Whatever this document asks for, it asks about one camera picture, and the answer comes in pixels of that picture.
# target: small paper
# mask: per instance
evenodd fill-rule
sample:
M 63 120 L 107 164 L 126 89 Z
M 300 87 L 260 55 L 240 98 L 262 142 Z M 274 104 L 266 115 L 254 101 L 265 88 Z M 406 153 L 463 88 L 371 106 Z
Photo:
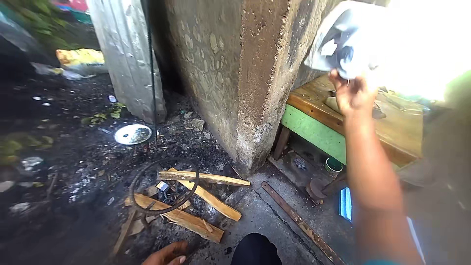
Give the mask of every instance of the small paper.
M 321 55 L 332 56 L 332 54 L 335 52 L 336 49 L 337 49 L 337 44 L 335 43 L 334 39 L 331 39 L 326 44 L 324 44 L 324 46 L 322 46 Z

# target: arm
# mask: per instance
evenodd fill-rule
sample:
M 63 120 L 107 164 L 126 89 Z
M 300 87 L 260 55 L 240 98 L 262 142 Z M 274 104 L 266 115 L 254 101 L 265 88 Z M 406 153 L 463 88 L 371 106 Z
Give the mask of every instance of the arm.
M 377 88 L 369 88 L 363 77 L 347 86 L 336 70 L 330 78 L 344 115 L 347 174 L 360 258 L 422 264 L 404 213 L 399 179 L 376 137 L 372 110 Z

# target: yellow sack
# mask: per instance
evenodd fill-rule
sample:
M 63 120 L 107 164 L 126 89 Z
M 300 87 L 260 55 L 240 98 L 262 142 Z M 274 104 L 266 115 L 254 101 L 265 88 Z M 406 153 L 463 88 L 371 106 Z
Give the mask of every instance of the yellow sack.
M 83 76 L 108 73 L 101 51 L 93 49 L 56 50 L 63 69 Z

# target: concrete pillar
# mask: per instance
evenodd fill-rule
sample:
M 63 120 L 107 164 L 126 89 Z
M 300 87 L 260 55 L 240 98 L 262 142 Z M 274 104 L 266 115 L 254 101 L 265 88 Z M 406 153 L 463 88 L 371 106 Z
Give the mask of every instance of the concrete pillar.
M 327 0 L 244 1 L 239 68 L 237 162 L 265 162 L 288 93 L 314 40 Z
M 266 160 L 327 2 L 166 0 L 165 39 L 183 86 L 244 173 Z

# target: wire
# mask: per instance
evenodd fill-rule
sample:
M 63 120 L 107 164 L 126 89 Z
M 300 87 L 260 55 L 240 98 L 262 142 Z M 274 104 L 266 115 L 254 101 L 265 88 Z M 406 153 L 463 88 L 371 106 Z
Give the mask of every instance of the wire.
M 195 167 L 192 168 L 195 170 L 195 179 L 194 180 L 190 180 L 190 182 L 194 183 L 194 186 L 193 188 L 190 190 L 190 192 L 182 199 L 179 201 L 180 198 L 177 198 L 175 200 L 175 204 L 166 208 L 166 209 L 162 209 L 162 210 L 151 210 L 151 209 L 146 209 L 146 208 L 143 208 L 141 207 L 137 202 L 136 202 L 136 198 L 134 197 L 134 187 L 136 186 L 136 183 L 138 182 L 138 179 L 144 175 L 144 172 L 146 170 L 148 170 L 149 168 L 151 168 L 152 166 L 156 165 L 156 164 L 160 164 L 162 162 L 169 162 L 169 161 L 179 161 L 179 162 L 190 162 L 192 165 L 194 165 Z M 144 167 L 135 177 L 134 179 L 132 180 L 132 183 L 131 183 L 131 186 L 129 187 L 129 196 L 131 198 L 131 204 L 140 212 L 144 213 L 144 214 L 150 214 L 150 215 L 161 215 L 161 214 L 165 214 L 165 213 L 168 213 L 172 210 L 175 210 L 176 208 L 180 207 L 181 205 L 183 205 L 187 200 L 190 199 L 190 197 L 193 195 L 193 193 L 195 192 L 196 188 L 198 187 L 198 183 L 200 181 L 200 172 L 199 172 L 199 169 L 198 169 L 198 164 L 195 163 L 193 160 L 191 159 L 186 159 L 186 158 L 182 158 L 182 157 L 171 157 L 171 158 L 164 158 L 164 159 L 160 159 L 160 160 L 157 160 L 155 162 L 152 162 L 151 164 L 149 164 L 148 166 Z
M 149 44 L 149 58 L 150 58 L 150 79 L 152 82 L 152 105 L 154 106 L 154 137 L 155 148 L 157 148 L 157 106 L 155 100 L 155 79 L 154 79 L 154 57 L 152 51 L 152 27 L 150 24 L 150 0 L 147 0 L 147 42 Z

